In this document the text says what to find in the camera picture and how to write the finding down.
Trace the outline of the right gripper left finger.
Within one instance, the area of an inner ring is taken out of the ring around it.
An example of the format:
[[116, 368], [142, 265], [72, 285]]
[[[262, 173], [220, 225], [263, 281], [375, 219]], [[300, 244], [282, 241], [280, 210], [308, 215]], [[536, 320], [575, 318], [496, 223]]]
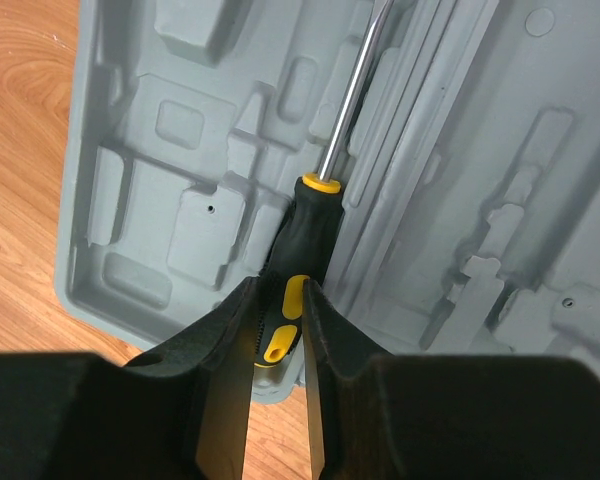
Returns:
[[0, 479], [238, 479], [258, 282], [123, 366], [0, 353]]

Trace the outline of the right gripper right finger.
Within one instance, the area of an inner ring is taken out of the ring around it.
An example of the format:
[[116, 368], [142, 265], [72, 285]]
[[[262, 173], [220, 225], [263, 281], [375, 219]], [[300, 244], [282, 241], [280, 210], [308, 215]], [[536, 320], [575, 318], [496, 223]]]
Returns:
[[600, 381], [564, 357], [394, 355], [307, 281], [316, 479], [600, 479]]

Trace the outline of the flathead screwdriver black yellow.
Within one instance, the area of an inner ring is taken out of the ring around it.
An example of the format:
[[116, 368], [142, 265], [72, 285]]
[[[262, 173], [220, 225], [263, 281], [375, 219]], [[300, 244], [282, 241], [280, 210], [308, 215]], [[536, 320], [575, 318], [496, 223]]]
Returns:
[[342, 185], [333, 178], [393, 2], [375, 1], [329, 143], [318, 168], [299, 177], [294, 199], [259, 276], [255, 365], [281, 363], [301, 335], [304, 283], [322, 282], [344, 213]]

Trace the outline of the grey plastic tool case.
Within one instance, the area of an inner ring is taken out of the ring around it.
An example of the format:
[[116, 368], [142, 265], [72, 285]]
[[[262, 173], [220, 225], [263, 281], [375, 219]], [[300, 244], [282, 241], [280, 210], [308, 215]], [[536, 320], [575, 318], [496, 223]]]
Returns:
[[[370, 1], [85, 1], [55, 289], [142, 349], [257, 274]], [[395, 354], [600, 378], [600, 1], [395, 1], [334, 172], [324, 282]]]

